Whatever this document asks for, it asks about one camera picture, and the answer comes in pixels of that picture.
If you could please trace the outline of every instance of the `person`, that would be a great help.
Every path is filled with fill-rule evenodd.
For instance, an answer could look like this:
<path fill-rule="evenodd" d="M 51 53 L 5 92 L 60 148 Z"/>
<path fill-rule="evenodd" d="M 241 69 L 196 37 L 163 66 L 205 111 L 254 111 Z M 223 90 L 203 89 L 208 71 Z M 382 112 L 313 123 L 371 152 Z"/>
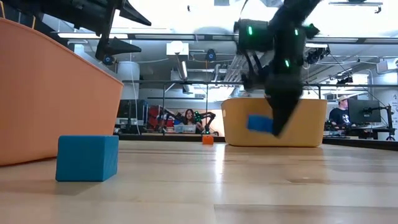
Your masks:
<path fill-rule="evenodd" d="M 196 125 L 196 134 L 200 134 L 205 130 L 205 128 L 202 125 L 202 121 L 196 122 L 195 123 L 195 118 L 193 117 L 193 110 L 192 109 L 187 109 L 185 112 L 185 119 L 183 121 L 184 125 Z"/>
<path fill-rule="evenodd" d="M 337 126 L 351 125 L 348 116 L 348 97 L 346 95 L 338 98 L 338 107 L 329 113 L 329 120 L 333 125 Z"/>

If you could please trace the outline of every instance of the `computer monitor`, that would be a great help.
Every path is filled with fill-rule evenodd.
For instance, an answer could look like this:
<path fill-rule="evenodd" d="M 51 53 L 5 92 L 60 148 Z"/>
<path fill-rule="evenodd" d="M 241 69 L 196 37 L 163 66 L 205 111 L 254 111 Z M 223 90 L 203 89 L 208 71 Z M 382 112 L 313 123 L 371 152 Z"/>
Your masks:
<path fill-rule="evenodd" d="M 381 122 L 379 107 L 380 103 L 377 100 L 348 99 L 349 120 L 354 124 Z"/>

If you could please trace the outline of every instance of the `dark shirt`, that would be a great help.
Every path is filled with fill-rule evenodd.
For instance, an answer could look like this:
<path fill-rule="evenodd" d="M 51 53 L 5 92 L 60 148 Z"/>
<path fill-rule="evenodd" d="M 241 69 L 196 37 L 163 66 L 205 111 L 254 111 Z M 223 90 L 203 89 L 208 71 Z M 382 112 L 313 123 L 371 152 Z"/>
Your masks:
<path fill-rule="evenodd" d="M 337 125 L 351 124 L 348 117 L 348 110 L 342 110 L 339 108 L 335 108 L 330 112 L 329 120 L 334 121 Z"/>

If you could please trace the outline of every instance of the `green led light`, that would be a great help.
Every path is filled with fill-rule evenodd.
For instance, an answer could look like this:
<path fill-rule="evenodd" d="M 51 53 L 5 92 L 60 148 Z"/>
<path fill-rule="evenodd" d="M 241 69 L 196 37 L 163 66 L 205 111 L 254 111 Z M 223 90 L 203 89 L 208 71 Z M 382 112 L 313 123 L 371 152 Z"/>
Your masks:
<path fill-rule="evenodd" d="M 249 35 L 253 35 L 253 29 L 251 28 L 251 26 L 248 27 L 248 32 L 249 32 Z"/>

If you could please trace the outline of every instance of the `woman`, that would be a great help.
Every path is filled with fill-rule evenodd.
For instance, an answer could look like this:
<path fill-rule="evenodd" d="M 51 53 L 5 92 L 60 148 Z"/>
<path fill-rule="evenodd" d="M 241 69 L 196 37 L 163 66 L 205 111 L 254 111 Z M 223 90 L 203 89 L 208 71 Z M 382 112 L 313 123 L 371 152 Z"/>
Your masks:
<path fill-rule="evenodd" d="M 197 129 L 195 131 L 196 134 L 201 134 L 205 128 L 202 125 L 202 122 L 196 122 L 195 124 L 195 118 L 193 117 L 193 110 L 192 109 L 187 109 L 185 112 L 185 119 L 183 122 L 185 125 L 196 125 Z"/>

